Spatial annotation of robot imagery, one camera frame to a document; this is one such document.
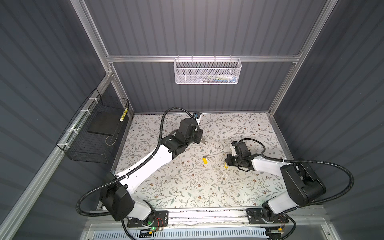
white cable clip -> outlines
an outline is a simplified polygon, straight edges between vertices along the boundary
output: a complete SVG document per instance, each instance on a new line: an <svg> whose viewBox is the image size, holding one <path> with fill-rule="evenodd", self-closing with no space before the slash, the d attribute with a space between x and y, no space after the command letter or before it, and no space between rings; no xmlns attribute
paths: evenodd
<svg viewBox="0 0 384 240"><path fill-rule="evenodd" d="M78 132L78 130L76 128L67 129L67 131L69 131L69 132L74 131L76 133L76 135L79 135L79 132Z"/></svg>
<svg viewBox="0 0 384 240"><path fill-rule="evenodd" d="M68 149L70 148L70 145L68 143L57 143L56 145L62 145L64 146L64 150L65 150L65 147L67 147Z"/></svg>
<svg viewBox="0 0 384 240"><path fill-rule="evenodd" d="M96 103L99 103L99 99L98 98L89 98L89 99L93 99L96 101Z"/></svg>
<svg viewBox="0 0 384 240"><path fill-rule="evenodd" d="M86 111L89 113L89 115L91 115L91 112L89 111L89 109L86 109L86 110L80 110L80 112L83 112L83 111Z"/></svg>

aluminum frame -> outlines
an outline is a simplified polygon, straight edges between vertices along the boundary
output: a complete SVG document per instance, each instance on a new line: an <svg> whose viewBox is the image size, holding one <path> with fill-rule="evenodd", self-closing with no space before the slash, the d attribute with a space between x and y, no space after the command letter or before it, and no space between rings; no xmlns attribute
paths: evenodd
<svg viewBox="0 0 384 240"><path fill-rule="evenodd" d="M327 0L327 2L324 4L324 7L322 8L320 15L318 16L310 34L308 35L308 38L304 42L303 48L301 49L301 55L300 55L299 61L297 63L294 63L293 66L291 67L282 86L280 87L275 99L273 100L269 108L269 112L271 113L272 116L276 113L277 108L279 107L281 101L283 100L285 94L288 91L288 88L291 86L293 80L295 79L297 73L299 72L301 66L303 65L305 59L307 58L308 53L310 52L314 42L319 36L322 28L325 25L325 22L327 22L337 2L338 0Z"/></svg>
<svg viewBox="0 0 384 240"><path fill-rule="evenodd" d="M252 224L248 222L245 209L249 207L214 207L188 209L159 209L169 211L168 226L165 229L181 228L226 228L226 227L267 227L279 224ZM329 216L322 205L312 205L292 211L289 215L297 225L320 225L328 240L340 240ZM95 231L121 230L121 223L111 216L89 217L80 240L93 239Z"/></svg>
<svg viewBox="0 0 384 240"><path fill-rule="evenodd" d="M82 110L87 110L94 101L94 98L96 98L99 93L105 92L112 79L113 75L111 73L107 73L105 75L99 86L97 86L97 90L92 93L88 101L86 101L82 107ZM84 114L86 114L86 111L79 111L79 114L70 124L69 129L74 128ZM66 131L60 139L60 142L66 142L70 135L71 133ZM21 197L17 200L16 204L0 225L0 239L11 240L13 238L64 156L65 153L58 146L55 146L51 154L45 160L44 164L41 166Z"/></svg>
<svg viewBox="0 0 384 240"><path fill-rule="evenodd" d="M89 39L91 40L92 46L98 55L101 64L103 65L106 72L108 72L110 65L106 61L105 56L108 55L106 47L101 40L101 36L96 28L96 25L91 18L91 14L86 7L86 4L82 0L71 0L71 4L75 9L77 16L80 19L81 24L83 25L85 32L87 33Z"/></svg>
<svg viewBox="0 0 384 240"><path fill-rule="evenodd" d="M148 114L163 114L164 112L141 112L141 113L135 113L135 115L148 115ZM268 113L267 110L261 110L261 111L208 111L204 112L201 111L201 114L208 114L208 113ZM186 114L185 112L169 112L167 114Z"/></svg>
<svg viewBox="0 0 384 240"><path fill-rule="evenodd" d="M266 55L266 56L113 56L106 57L109 63L173 63L177 61L207 60L210 61L230 61L233 59L241 59L243 63L269 63L269 62L286 62L297 63L300 60L300 55Z"/></svg>

floral tablecloth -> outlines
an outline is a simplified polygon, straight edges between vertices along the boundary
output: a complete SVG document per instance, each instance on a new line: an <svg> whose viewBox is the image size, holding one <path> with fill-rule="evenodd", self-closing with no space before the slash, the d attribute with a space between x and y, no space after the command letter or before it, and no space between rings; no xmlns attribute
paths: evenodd
<svg viewBox="0 0 384 240"><path fill-rule="evenodd" d="M184 114L167 115L163 136L179 127ZM155 148L161 115L135 115L118 163L120 172ZM146 199L155 208L261 206L285 189L284 181L266 172L225 168L230 143L255 138L266 146L266 156L285 155L266 113L203 114L200 128L206 145L192 143L184 153L146 179L134 197ZM247 141L251 153L262 147ZM208 163L203 163L203 156Z"/></svg>

gray corrugated wall panel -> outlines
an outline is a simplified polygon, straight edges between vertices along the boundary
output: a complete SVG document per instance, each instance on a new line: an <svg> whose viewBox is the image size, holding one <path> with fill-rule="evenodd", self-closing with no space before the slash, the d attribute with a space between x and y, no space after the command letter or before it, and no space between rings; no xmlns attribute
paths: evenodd
<svg viewBox="0 0 384 240"><path fill-rule="evenodd" d="M325 0L86 0L110 55L297 54Z"/></svg>
<svg viewBox="0 0 384 240"><path fill-rule="evenodd" d="M354 174L352 190L325 204L343 239L380 237L384 227L383 40L383 1L339 1L275 114L295 158ZM346 186L344 173L314 168L325 196Z"/></svg>
<svg viewBox="0 0 384 240"><path fill-rule="evenodd" d="M81 195L102 184L111 166L64 157L13 239L79 239L86 217L74 206ZM93 194L84 200L82 209L94 210L98 197Z"/></svg>
<svg viewBox="0 0 384 240"><path fill-rule="evenodd" d="M2 222L105 71L69 2L0 1L0 35L0 189L6 193L0 200ZM45 226L54 219L49 215L71 212L68 206L73 208L73 199L99 184L101 173L110 169L63 161L55 175L64 171L65 164L67 175L49 181L21 226L20 231L29 236L48 230ZM50 186L55 182L78 189L76 196L66 199L62 189L59 196L58 187L52 192ZM44 196L51 196L50 206L39 204ZM61 201L69 201L67 208ZM96 204L92 199L86 206ZM31 220L36 214L39 217ZM71 239L78 237L84 222L85 218L78 218L67 228L77 229ZM56 231L58 238L61 227L57 222L49 230Z"/></svg>
<svg viewBox="0 0 384 240"><path fill-rule="evenodd" d="M172 63L115 63L135 112L268 110L291 63L243 63L238 84L176 84Z"/></svg>

red wire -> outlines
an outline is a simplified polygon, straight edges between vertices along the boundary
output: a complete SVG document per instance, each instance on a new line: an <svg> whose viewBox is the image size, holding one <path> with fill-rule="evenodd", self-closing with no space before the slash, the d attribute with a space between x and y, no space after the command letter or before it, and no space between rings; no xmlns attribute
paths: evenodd
<svg viewBox="0 0 384 240"><path fill-rule="evenodd" d="M162 219L160 219L161 220L161 225L164 227L164 222L163 222L163 220Z"/></svg>
<svg viewBox="0 0 384 240"><path fill-rule="evenodd" d="M283 224L283 221L282 221L282 220L279 218L279 219L280 219L280 222L281 222L281 224L282 224L282 225L284 225L284 226L283 226L283 228L285 228L285 219L284 219L284 217L283 217L283 216L281 216L281 215L279 215L279 216L280 216L280 217L282 217L282 219L284 220L284 224Z"/></svg>
<svg viewBox="0 0 384 240"><path fill-rule="evenodd" d="M155 232L157 232L157 230L159 229L159 226L160 226L160 221L159 221L159 219L158 219L158 218L156 218L156 219L157 219L157 229L156 229Z"/></svg>

